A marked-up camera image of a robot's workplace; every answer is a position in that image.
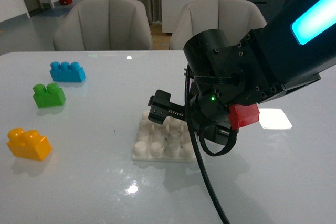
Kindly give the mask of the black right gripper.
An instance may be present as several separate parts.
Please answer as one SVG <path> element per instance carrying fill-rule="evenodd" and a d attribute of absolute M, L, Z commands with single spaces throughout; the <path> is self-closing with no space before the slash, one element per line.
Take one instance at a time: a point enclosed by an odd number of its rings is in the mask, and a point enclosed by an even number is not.
<path fill-rule="evenodd" d="M 150 97 L 150 121 L 160 125 L 167 117 L 186 121 L 184 106 L 172 103 L 170 98 L 171 94 L 163 90 L 157 90 Z M 220 103 L 216 89 L 202 93 L 197 87 L 191 87 L 189 102 L 193 127 L 197 132 L 203 132 L 206 140 L 220 145 L 236 144 L 236 131 L 231 129 L 228 119 L 229 109 Z"/>

